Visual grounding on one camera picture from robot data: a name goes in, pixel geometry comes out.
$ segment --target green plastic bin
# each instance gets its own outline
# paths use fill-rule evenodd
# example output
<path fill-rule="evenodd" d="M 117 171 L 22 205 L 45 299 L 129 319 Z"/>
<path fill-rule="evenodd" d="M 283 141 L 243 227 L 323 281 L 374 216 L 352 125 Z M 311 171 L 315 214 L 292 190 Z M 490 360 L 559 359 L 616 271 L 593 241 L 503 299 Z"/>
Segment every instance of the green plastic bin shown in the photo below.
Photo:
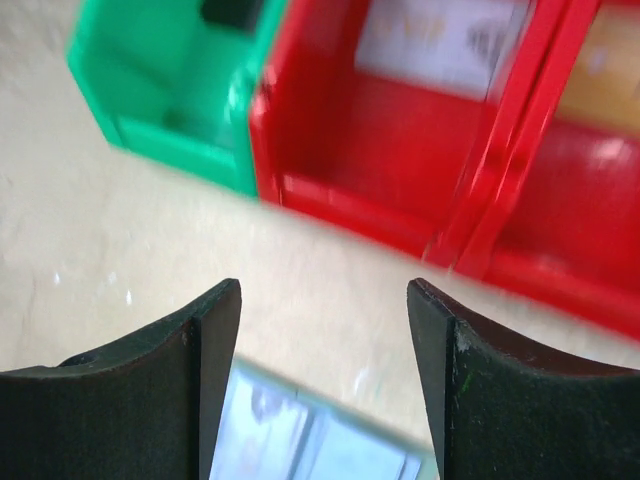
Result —
<path fill-rule="evenodd" d="M 87 0 L 70 69 L 107 140 L 256 196 L 248 110 L 287 0 Z"/>

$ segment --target red plastic bin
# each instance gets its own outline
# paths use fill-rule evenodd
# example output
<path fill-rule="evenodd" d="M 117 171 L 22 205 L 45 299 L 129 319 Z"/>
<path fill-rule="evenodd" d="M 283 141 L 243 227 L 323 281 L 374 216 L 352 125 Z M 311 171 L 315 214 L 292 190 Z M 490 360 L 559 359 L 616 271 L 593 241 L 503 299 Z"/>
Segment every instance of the red plastic bin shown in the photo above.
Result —
<path fill-rule="evenodd" d="M 258 191 L 448 265 L 504 171 L 566 3 L 536 3 L 501 96 L 484 101 L 356 68 L 370 3 L 291 2 L 250 113 Z"/>
<path fill-rule="evenodd" d="M 620 18 L 635 17 L 640 31 L 640 2 L 616 5 L 638 7 Z M 579 109 L 602 96 L 604 117 L 635 114 L 640 121 L 640 96 L 625 91 L 631 80 L 611 73 L 639 65 L 633 73 L 640 82 L 640 50 L 635 62 L 625 62 L 607 46 L 621 42 L 617 33 L 590 30 L 611 6 L 598 0 L 570 6 L 500 186 L 455 269 L 640 340 L 640 129 L 594 127 L 555 114 L 571 78 L 584 103 Z M 589 40 L 583 51 L 585 39 L 596 38 L 587 33 L 605 43 Z M 583 70 L 572 73 L 578 55 Z M 584 90 L 588 75 L 595 90 Z M 623 93 L 628 100 L 616 97 Z"/>

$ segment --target white label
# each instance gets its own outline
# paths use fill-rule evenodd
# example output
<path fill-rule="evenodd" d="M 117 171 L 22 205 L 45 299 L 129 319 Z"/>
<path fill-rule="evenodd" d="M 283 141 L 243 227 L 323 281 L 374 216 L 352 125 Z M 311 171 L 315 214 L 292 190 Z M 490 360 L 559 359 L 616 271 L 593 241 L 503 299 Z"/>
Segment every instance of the white label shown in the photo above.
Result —
<path fill-rule="evenodd" d="M 356 66 L 482 100 L 527 11 L 503 0 L 373 0 Z"/>

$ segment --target paper label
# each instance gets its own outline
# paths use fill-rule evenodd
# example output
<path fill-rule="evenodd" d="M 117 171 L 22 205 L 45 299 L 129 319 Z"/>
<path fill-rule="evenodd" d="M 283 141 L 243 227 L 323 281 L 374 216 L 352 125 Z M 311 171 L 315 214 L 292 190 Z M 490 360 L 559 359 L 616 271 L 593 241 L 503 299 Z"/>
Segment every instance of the paper label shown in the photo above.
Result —
<path fill-rule="evenodd" d="M 577 123 L 640 137 L 639 9 L 600 9 L 556 114 Z"/>
<path fill-rule="evenodd" d="M 484 99 L 524 28 L 529 7 L 504 0 L 373 0 L 356 66 Z"/>

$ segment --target beige surface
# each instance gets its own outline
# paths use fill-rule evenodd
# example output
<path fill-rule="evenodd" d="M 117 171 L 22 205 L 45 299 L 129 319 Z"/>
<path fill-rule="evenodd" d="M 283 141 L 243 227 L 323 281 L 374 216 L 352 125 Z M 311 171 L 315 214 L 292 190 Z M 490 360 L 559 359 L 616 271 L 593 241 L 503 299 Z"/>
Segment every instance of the beige surface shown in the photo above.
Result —
<path fill-rule="evenodd" d="M 74 3 L 0 1 L 0 369 L 55 365 L 233 276 L 241 354 L 426 440 L 405 312 L 420 275 L 536 339 L 640 368 L 626 341 L 110 149 L 62 55 Z"/>

